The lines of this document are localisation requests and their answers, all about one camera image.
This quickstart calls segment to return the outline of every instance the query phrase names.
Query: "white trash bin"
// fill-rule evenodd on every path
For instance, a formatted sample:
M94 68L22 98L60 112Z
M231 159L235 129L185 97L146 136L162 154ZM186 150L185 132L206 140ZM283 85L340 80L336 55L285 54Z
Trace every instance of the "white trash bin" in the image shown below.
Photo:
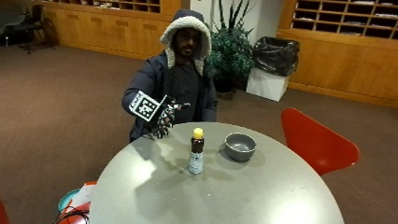
M289 77L275 76L254 67L247 79L246 92L278 102L287 83Z

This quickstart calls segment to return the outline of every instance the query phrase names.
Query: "red object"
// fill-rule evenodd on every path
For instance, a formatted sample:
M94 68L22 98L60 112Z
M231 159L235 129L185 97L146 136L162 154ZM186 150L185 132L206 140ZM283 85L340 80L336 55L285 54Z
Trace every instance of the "red object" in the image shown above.
M90 203L84 203L82 205L80 205L80 206L76 207L76 210L89 210L89 204ZM85 218L81 217L81 216L78 216L78 215L74 215L74 216L68 217L66 219L64 219L60 222L60 224L85 224Z
M0 224L9 224L9 216L8 216L8 212L5 211L5 207L2 205L1 199L0 199Z
M97 185L97 181L85 182L85 185ZM90 202L84 203L82 205L77 206L76 209L72 211L76 211L76 210L89 211L89 205L90 205ZM60 222L60 224L86 224L86 223L88 222L85 222L85 218L78 215L68 217L66 219L64 219Z
M281 119L287 148L319 175L356 163L356 145L307 115L294 108L286 108Z

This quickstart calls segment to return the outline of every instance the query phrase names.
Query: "hood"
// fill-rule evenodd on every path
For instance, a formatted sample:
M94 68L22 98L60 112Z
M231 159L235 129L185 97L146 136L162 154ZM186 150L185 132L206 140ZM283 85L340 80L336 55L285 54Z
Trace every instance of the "hood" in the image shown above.
M173 22L166 27L161 36L161 43L165 45L167 67L171 68L175 64L175 52L173 51L171 41L175 31L181 28L194 28L201 31L201 43L194 53L193 60L198 73L202 76L203 59L210 55L211 51L210 31L203 24L202 15L197 11L189 9L178 10Z

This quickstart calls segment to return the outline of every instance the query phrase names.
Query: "white table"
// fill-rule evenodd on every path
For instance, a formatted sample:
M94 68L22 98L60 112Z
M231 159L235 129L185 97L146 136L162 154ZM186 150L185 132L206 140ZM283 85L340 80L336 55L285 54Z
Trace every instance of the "white table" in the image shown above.
M187 172L190 137L203 130L203 172ZM257 141L246 162L222 145L229 133ZM92 195L90 224L305 223L343 218L331 192L309 164L274 139L223 123L175 125L159 139L142 137L106 165Z

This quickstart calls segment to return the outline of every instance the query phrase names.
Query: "man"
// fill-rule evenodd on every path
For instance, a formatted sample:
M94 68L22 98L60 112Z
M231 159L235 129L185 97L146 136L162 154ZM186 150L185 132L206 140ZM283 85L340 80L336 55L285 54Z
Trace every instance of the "man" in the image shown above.
M161 117L161 130L183 122L215 121L218 99L213 83L214 71L205 61L211 50L211 40L202 15L193 10L181 9L161 36L161 42L165 51L145 61L123 92L123 110L137 116L130 110L130 105L141 91L157 102L167 95L173 98L171 105L190 105L187 108L175 106L178 109L167 114L171 114L171 117ZM154 122L135 117L129 134L130 142L150 132L153 124Z

